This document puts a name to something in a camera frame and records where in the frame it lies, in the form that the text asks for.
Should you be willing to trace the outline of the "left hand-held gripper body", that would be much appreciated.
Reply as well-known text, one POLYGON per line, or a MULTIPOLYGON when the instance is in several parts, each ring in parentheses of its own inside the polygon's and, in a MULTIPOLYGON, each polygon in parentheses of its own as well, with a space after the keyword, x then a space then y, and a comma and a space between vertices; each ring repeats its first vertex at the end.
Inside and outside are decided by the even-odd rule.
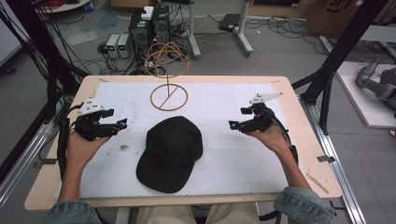
POLYGON ((78 109, 78 117, 75 121, 75 131, 83 138, 92 141, 100 137, 116 135, 119 130, 116 123, 101 124, 102 111, 105 109, 94 99, 90 98, 78 109))

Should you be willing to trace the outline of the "black computer tower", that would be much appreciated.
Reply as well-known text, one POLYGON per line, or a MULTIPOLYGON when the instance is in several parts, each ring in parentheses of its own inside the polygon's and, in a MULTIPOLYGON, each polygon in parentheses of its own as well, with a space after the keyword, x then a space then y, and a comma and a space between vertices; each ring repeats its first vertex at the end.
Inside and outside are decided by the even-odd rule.
POLYGON ((153 11, 153 26, 155 39, 158 42, 167 43, 170 41, 169 6, 158 6, 153 11))
POLYGON ((129 33, 136 48, 143 58, 149 53, 149 47, 153 38, 153 25, 151 19, 143 18, 146 13, 141 9, 136 11, 130 20, 129 33))

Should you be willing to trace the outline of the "black metal frame post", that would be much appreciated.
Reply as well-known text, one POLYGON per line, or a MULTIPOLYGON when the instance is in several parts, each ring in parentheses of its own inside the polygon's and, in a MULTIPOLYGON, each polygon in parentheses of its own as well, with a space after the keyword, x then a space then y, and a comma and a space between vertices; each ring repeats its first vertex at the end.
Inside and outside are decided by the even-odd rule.
POLYGON ((15 168, 39 127, 55 115, 58 101, 76 95, 82 79, 88 75, 72 63, 74 51, 69 45, 64 44, 67 55, 63 56, 50 37, 50 31, 44 23, 47 17, 44 0, 5 0, 5 4, 8 9, 4 9, 4 4, 0 3, 0 21, 16 37, 46 81, 47 102, 6 159, 0 163, 0 184, 10 177, 11 170, 15 168))
POLYGON ((315 73, 291 84, 294 90, 309 84, 307 90, 301 94, 301 99, 309 105, 314 105, 319 95, 322 94, 318 124, 325 134, 328 134, 332 80, 344 59, 360 41, 387 2, 388 0, 362 0, 357 13, 339 37, 322 66, 315 73))

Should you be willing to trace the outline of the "denim sleeve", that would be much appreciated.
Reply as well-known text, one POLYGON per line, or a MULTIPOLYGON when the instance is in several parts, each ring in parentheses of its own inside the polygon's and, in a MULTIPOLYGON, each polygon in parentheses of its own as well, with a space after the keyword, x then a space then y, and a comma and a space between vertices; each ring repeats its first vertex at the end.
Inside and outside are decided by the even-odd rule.
POLYGON ((96 211, 87 203, 56 203, 38 224, 102 224, 96 211))
POLYGON ((297 187, 285 187, 274 208, 301 224, 332 224, 335 213, 313 190, 297 187))

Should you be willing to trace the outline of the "white small box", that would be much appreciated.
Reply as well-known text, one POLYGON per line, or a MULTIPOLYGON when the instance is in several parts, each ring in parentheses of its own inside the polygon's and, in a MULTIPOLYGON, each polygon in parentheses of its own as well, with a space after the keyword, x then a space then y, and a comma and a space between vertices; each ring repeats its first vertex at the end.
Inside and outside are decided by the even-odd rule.
POLYGON ((150 21, 152 19, 154 12, 154 7, 144 7, 143 12, 141 14, 141 19, 143 21, 150 21))

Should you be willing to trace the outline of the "grey bench power supply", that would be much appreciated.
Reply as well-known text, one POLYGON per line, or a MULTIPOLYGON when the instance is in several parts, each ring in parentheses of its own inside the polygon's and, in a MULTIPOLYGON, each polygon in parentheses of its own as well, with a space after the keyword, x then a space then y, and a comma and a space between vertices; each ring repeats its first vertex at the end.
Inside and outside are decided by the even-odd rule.
POLYGON ((131 54, 132 46, 130 37, 127 34, 121 34, 118 41, 118 49, 121 58, 128 58, 131 54))
POLYGON ((106 42, 106 49, 110 58, 115 59, 120 56, 118 51, 119 38, 120 38, 119 35, 111 35, 106 42))

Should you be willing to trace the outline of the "white stand leg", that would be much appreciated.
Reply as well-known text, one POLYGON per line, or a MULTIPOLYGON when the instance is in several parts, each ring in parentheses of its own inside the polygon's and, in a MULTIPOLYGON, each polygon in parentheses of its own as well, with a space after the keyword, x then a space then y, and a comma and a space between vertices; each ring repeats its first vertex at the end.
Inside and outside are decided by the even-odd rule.
POLYGON ((194 60, 197 60, 201 57, 201 51, 198 47, 198 43, 197 43, 195 35, 194 35, 194 0, 189 0, 188 39, 189 39, 189 42, 191 45, 191 56, 194 60))
POLYGON ((243 47, 247 57, 249 57, 254 52, 253 48, 248 42, 248 39, 245 36, 245 26, 247 22, 249 4, 250 4, 250 0, 243 0, 240 23, 239 26, 234 29, 236 33, 236 37, 240 41, 241 46, 243 47))

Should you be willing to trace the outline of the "right denim sleeve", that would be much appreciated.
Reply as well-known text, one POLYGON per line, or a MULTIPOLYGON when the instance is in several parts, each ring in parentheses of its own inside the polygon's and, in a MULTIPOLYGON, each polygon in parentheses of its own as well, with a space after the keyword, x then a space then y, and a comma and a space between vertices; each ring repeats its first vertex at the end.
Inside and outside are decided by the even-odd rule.
POLYGON ((332 224, 335 213, 313 190, 297 187, 285 187, 274 208, 301 224, 332 224))

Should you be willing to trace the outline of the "cardboard box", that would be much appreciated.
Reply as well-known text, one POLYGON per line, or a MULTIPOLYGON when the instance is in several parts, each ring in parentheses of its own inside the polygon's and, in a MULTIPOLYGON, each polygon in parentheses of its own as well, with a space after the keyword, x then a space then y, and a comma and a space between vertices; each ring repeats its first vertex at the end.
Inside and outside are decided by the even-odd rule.
POLYGON ((360 9, 362 0, 316 0, 305 28, 311 35, 340 37, 360 9))

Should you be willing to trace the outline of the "person's left hand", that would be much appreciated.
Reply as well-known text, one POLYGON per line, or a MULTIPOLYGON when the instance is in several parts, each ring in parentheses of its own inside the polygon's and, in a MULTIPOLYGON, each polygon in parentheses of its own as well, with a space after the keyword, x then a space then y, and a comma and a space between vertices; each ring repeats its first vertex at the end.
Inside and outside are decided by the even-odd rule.
POLYGON ((101 137, 88 141, 77 132, 70 133, 66 148, 66 167, 83 169, 108 140, 109 137, 101 137))

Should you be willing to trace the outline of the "wooden hoop hat stand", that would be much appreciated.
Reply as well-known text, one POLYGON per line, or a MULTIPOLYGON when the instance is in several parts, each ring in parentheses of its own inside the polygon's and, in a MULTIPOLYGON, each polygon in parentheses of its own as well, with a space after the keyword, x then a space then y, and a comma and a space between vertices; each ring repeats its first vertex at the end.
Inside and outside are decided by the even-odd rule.
POLYGON ((190 68, 190 59, 174 42, 155 43, 144 59, 145 72, 163 81, 150 94, 151 104, 161 111, 176 111, 189 100, 188 91, 174 78, 184 75, 190 68))

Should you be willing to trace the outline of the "person's beige trousers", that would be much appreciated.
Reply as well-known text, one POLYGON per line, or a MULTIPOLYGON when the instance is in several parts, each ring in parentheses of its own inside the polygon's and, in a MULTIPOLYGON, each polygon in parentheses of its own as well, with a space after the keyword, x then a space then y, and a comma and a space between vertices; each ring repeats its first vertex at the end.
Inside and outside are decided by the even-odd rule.
MULTIPOLYGON (((189 205, 140 208, 136 224, 198 224, 189 205)), ((212 204, 205 224, 260 224, 255 203, 212 204)))

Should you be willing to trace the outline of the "aluminium rail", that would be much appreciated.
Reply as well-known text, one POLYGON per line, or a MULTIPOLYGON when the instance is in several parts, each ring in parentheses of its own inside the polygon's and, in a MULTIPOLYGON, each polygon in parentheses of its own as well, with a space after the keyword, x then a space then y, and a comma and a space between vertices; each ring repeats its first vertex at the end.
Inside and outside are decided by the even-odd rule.
POLYGON ((52 130, 52 123, 42 124, 33 136, 28 139, 27 145, 22 148, 22 154, 17 158, 5 180, 0 184, 0 209, 4 207, 13 190, 21 181, 21 178, 37 156, 39 149, 49 139, 52 130))
POLYGON ((364 215, 361 211, 359 203, 354 195, 353 189, 350 186, 347 175, 340 162, 332 140, 322 128, 319 126, 319 111, 315 105, 310 105, 304 101, 300 101, 301 106, 311 122, 311 126, 317 136, 317 139, 324 151, 324 154, 330 158, 328 163, 332 168, 335 178, 342 191, 342 201, 346 209, 351 224, 367 224, 364 215))

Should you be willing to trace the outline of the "white table mat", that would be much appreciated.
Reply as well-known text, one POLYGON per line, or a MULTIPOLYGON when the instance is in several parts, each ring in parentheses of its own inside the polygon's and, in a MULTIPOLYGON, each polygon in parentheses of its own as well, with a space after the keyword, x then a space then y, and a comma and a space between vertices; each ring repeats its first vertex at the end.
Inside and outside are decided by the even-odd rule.
MULTIPOLYGON (((159 121, 133 133, 127 128, 106 142, 86 166, 80 195, 84 199, 157 197, 139 182, 136 166, 146 135, 159 121)), ((203 136, 204 152, 195 163, 181 196, 272 193, 287 184, 277 157, 258 140, 238 131, 203 136)))

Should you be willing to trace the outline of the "black baseball cap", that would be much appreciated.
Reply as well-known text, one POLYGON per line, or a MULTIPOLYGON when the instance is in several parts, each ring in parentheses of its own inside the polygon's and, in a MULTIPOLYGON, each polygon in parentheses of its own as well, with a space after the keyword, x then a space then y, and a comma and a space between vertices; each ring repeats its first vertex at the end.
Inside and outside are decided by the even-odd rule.
POLYGON ((194 123, 183 116, 165 119, 147 132, 136 177, 150 189, 178 192, 188 182, 203 149, 201 131, 194 123))

